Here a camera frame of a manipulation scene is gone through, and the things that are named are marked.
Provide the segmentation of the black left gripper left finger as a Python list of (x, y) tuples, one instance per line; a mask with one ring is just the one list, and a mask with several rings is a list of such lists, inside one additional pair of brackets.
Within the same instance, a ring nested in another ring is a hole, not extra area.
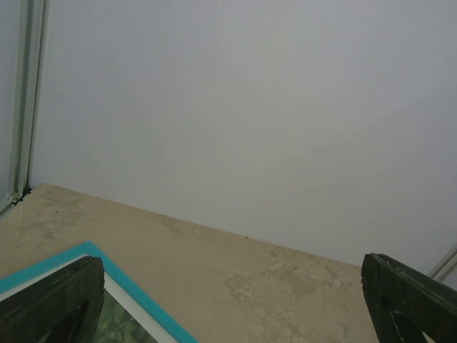
[(1, 301), (1, 341), (92, 342), (103, 303), (103, 262), (82, 257)]

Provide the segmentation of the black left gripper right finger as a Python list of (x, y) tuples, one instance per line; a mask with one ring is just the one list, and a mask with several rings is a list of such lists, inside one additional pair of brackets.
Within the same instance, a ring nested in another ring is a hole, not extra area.
[(456, 291), (385, 255), (367, 254), (363, 296), (379, 342), (456, 341)]

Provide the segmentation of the teal picture frame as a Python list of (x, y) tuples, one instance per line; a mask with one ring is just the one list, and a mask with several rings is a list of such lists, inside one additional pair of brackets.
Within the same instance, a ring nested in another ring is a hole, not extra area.
[(85, 256), (101, 258), (108, 293), (157, 341), (195, 342), (174, 318), (93, 242), (86, 241), (1, 278), (1, 300)]

